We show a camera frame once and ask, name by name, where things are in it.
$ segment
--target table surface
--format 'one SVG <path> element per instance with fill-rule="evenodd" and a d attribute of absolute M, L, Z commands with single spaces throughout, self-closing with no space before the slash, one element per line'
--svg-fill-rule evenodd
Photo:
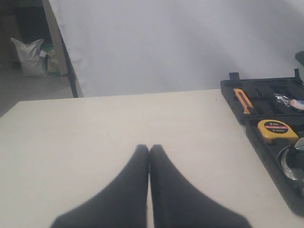
<path fill-rule="evenodd" d="M 219 90 L 19 102 L 0 118 L 0 227 L 49 227 L 141 143 L 162 144 L 195 187 L 253 228 L 304 227 Z"/>

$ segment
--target yellow tape measure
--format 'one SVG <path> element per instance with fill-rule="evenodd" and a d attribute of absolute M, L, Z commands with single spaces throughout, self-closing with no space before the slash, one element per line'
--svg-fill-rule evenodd
<path fill-rule="evenodd" d="M 292 144 L 296 143 L 299 137 L 287 124 L 278 120 L 262 120 L 257 124 L 266 143 L 271 144 L 274 139 L 289 139 Z"/>

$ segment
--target orange utility knife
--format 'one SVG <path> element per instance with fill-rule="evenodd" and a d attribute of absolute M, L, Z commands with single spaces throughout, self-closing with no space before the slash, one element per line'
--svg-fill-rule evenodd
<path fill-rule="evenodd" d="M 241 89 L 233 89 L 233 90 L 234 90 L 239 102 L 242 104 L 242 106 L 244 108 L 244 114 L 257 114 L 257 112 L 255 111 L 253 105 L 249 101 L 249 99 L 246 96 L 246 94 L 244 93 L 244 91 Z"/>

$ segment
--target sack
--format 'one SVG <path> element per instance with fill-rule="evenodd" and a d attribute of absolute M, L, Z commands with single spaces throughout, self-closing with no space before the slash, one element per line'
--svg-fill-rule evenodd
<path fill-rule="evenodd" d="M 36 40 L 31 44 L 24 44 L 14 38 L 11 38 L 11 41 L 16 47 L 24 75 L 34 77 L 48 75 L 45 59 L 39 56 L 43 39 Z"/>

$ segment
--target white curtain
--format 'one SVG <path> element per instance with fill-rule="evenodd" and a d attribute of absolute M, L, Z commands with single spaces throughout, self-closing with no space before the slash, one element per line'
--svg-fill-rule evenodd
<path fill-rule="evenodd" d="M 50 0 L 84 96 L 293 76 L 304 0 Z"/>

